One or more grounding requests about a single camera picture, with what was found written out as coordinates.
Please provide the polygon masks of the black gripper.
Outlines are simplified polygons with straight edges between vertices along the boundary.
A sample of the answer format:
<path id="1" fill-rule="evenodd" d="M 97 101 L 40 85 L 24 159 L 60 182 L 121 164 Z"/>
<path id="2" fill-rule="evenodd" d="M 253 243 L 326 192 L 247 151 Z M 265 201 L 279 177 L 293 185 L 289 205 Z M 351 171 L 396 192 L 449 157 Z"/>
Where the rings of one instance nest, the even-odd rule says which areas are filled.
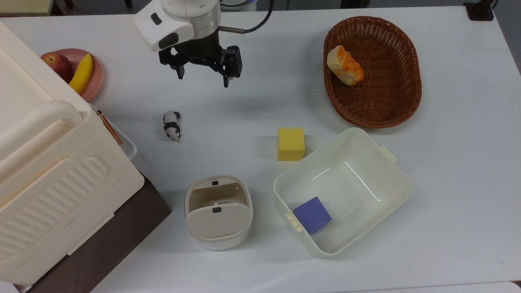
<path id="1" fill-rule="evenodd" d="M 222 48 L 219 35 L 209 35 L 201 39 L 191 39 L 173 47 L 160 50 L 159 60 L 162 65 L 168 65 L 175 70 L 178 79 L 184 78 L 184 65 L 194 62 L 198 65 L 210 67 L 210 63 L 219 65 L 219 73 L 223 76 L 223 85 L 229 87 L 233 78 L 240 78 L 243 68 L 240 48 L 236 45 Z"/>

